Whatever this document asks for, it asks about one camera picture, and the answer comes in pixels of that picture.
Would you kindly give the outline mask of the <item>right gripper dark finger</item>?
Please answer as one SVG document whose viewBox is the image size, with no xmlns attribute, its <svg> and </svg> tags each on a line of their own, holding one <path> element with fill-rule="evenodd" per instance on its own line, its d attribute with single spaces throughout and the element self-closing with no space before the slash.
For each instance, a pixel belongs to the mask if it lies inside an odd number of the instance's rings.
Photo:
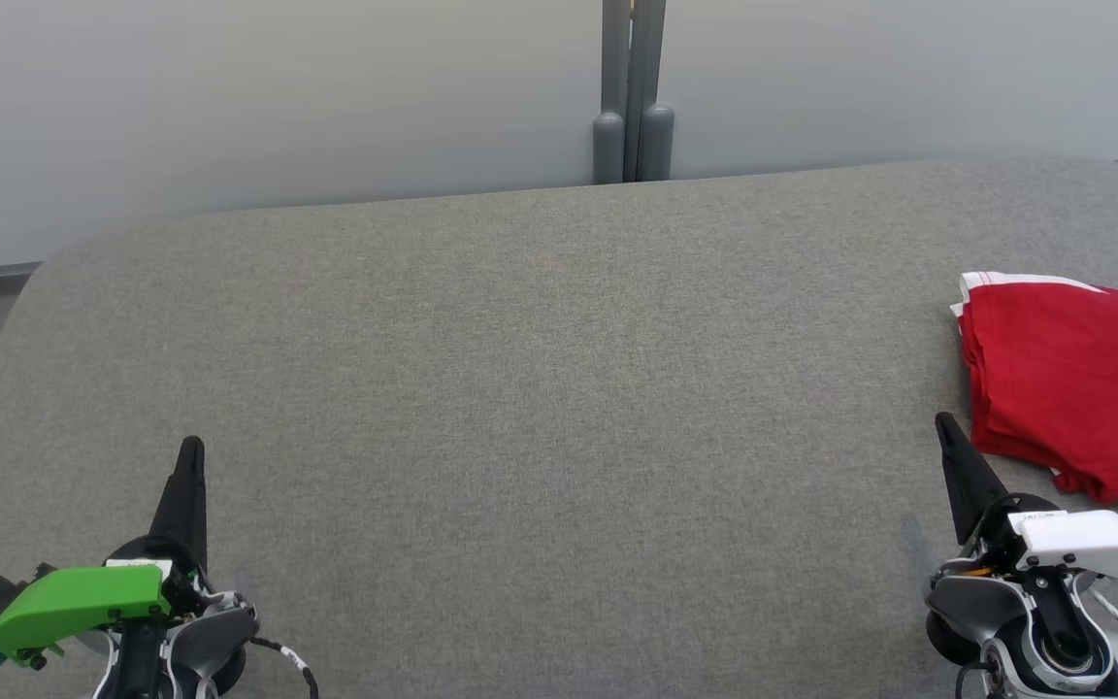
<svg viewBox="0 0 1118 699">
<path fill-rule="evenodd" d="M 967 544 L 986 510 L 1008 491 L 950 413 L 935 415 L 935 429 L 955 536 Z"/>
</svg>

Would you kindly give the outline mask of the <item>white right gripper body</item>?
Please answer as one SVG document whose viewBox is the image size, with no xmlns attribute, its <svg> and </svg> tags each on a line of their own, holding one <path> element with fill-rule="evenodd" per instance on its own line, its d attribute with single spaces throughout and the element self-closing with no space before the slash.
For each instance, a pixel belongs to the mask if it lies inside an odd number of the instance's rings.
<svg viewBox="0 0 1118 699">
<path fill-rule="evenodd" d="M 1004 497 L 970 536 L 975 560 L 994 575 L 1091 572 L 1118 580 L 1118 513 L 1069 512 L 1036 495 Z"/>
</svg>

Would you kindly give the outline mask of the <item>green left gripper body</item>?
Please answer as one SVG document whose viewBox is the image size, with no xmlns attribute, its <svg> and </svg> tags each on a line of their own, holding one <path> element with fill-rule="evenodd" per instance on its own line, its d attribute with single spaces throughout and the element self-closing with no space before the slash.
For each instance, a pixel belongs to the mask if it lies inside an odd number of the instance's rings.
<svg viewBox="0 0 1118 699">
<path fill-rule="evenodd" d="M 169 631 L 203 611 L 205 593 L 206 544 L 144 535 L 101 566 L 54 568 L 23 584 L 0 610 L 0 653 L 28 665 L 87 632 L 121 633 L 133 622 Z"/>
</svg>

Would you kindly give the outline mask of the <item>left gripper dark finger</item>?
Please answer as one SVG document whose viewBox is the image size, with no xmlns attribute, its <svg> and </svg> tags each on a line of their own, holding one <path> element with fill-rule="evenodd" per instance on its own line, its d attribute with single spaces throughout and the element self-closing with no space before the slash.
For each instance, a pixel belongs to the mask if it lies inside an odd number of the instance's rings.
<svg viewBox="0 0 1118 699">
<path fill-rule="evenodd" d="M 201 572 L 208 572 L 205 455 L 203 441 L 186 435 L 149 529 L 151 536 L 183 545 Z"/>
</svg>

